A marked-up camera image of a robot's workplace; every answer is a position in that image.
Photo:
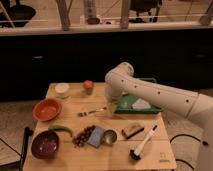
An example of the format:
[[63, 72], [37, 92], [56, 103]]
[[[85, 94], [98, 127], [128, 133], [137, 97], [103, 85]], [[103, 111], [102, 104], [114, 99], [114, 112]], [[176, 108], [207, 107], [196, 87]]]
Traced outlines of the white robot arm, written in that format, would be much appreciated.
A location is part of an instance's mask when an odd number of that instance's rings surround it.
[[106, 74], [107, 101], [114, 103], [127, 92], [197, 124], [203, 134], [195, 171], [213, 171], [213, 97], [143, 81], [133, 74], [134, 68], [128, 62], [120, 63]]

